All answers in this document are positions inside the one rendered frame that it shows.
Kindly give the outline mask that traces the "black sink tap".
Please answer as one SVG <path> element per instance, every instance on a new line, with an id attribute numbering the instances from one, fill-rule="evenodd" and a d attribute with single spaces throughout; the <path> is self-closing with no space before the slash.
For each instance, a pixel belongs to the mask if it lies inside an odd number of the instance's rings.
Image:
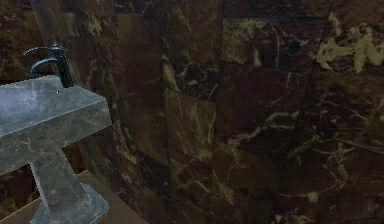
<path id="1" fill-rule="evenodd" d="M 49 58 L 42 59 L 36 62 L 29 71 L 29 78 L 35 79 L 39 77 L 40 68 L 45 64 L 53 63 L 56 66 L 59 78 L 61 80 L 62 86 L 64 88 L 69 88 L 74 86 L 74 81 L 72 79 L 71 72 L 67 63 L 67 58 L 63 48 L 58 44 L 53 44 L 50 47 L 34 47 L 26 50 L 23 55 L 26 56 L 36 50 L 48 50 L 52 53 L 52 56 Z"/>

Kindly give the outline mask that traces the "grey marble pedestal sink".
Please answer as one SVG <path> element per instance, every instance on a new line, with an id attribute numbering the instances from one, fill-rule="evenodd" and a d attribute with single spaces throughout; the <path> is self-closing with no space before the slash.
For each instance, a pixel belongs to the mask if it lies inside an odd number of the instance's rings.
<path id="1" fill-rule="evenodd" d="M 41 203 L 30 224 L 97 224 L 107 214 L 62 149 L 110 125 L 104 97 L 54 75 L 0 86 L 0 175 L 31 167 Z"/>

